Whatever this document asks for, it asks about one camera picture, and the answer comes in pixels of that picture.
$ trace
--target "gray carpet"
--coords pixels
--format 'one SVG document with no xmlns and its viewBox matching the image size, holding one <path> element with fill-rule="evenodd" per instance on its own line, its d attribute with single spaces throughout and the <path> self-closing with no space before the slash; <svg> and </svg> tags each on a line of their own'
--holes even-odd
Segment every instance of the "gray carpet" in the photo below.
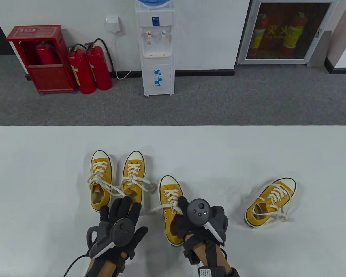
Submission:
<svg viewBox="0 0 346 277">
<path fill-rule="evenodd" d="M 299 65 L 236 66 L 235 76 L 176 78 L 143 96 L 140 78 L 93 95 L 39 96 L 15 56 L 0 56 L 0 125 L 346 125 L 346 75 Z"/>
</svg>

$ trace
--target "white rubber toe cap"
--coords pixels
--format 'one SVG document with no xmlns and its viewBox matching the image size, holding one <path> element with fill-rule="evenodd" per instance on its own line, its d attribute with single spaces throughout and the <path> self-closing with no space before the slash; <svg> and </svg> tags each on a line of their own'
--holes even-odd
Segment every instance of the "white rubber toe cap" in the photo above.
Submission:
<svg viewBox="0 0 346 277">
<path fill-rule="evenodd" d="M 95 160 L 95 159 L 106 159 L 106 158 L 109 158 L 108 155 L 102 151 L 102 150 L 98 150 L 94 153 L 94 155 L 92 156 L 92 159 Z"/>
<path fill-rule="evenodd" d="M 172 176 L 167 175 L 160 181 L 160 186 L 166 185 L 178 185 L 178 182 Z"/>
<path fill-rule="evenodd" d="M 284 183 L 286 186 L 288 186 L 292 191 L 295 191 L 296 189 L 296 182 L 294 179 L 291 178 L 282 178 L 279 179 L 278 181 L 281 181 L 282 183 Z"/>
<path fill-rule="evenodd" d="M 132 152 L 129 157 L 127 158 L 127 161 L 129 160 L 143 160 L 142 154 L 139 151 Z"/>
</svg>

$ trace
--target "blue flower pattern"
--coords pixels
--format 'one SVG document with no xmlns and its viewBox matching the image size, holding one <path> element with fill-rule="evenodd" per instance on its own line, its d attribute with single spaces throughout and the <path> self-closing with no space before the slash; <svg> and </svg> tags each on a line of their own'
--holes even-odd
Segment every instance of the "blue flower pattern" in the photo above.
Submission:
<svg viewBox="0 0 346 277">
<path fill-rule="evenodd" d="M 156 87 L 161 87 L 161 83 L 163 79 L 161 78 L 161 71 L 160 70 L 154 70 L 155 78 L 154 78 L 154 83 Z"/>
</svg>

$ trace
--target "shoe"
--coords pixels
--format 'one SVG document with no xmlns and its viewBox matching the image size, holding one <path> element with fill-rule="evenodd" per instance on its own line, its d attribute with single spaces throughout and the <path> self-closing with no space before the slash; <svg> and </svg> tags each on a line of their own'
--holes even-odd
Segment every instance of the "shoe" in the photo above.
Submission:
<svg viewBox="0 0 346 277">
<path fill-rule="evenodd" d="M 180 246 L 183 240 L 177 237 L 177 215 L 182 215 L 182 210 L 178 207 L 178 198 L 183 196 L 179 183 L 172 176 L 164 176 L 158 185 L 160 206 L 151 212 L 163 209 L 165 220 L 165 234 L 168 241 L 173 246 Z"/>
<path fill-rule="evenodd" d="M 142 202 L 142 191 L 149 192 L 151 189 L 144 188 L 144 184 L 151 184 L 145 179 L 146 159 L 139 151 L 132 152 L 124 164 L 123 169 L 123 193 L 132 198 L 133 202 Z"/>
<path fill-rule="evenodd" d="M 264 186 L 256 201 L 246 211 L 245 222 L 250 227 L 257 228 L 264 225 L 271 217 L 275 217 L 275 220 L 269 223 L 289 220 L 287 214 L 296 188 L 296 182 L 291 178 L 278 179 Z M 286 204 L 288 204 L 287 211 L 283 212 Z"/>
<path fill-rule="evenodd" d="M 120 196 L 123 192 L 113 186 L 115 169 L 107 153 L 98 150 L 91 159 L 91 177 L 88 180 L 91 190 L 91 206 L 99 212 L 102 206 L 111 206 L 111 196 Z"/>
</svg>

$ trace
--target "glass cabinet door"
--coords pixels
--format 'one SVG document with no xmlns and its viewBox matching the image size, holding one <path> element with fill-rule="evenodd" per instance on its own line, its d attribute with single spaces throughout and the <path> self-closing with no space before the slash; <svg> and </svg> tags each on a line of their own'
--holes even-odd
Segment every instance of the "glass cabinet door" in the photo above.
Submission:
<svg viewBox="0 0 346 277">
<path fill-rule="evenodd" d="M 261 3 L 246 59 L 304 59 L 330 3 Z"/>
</svg>

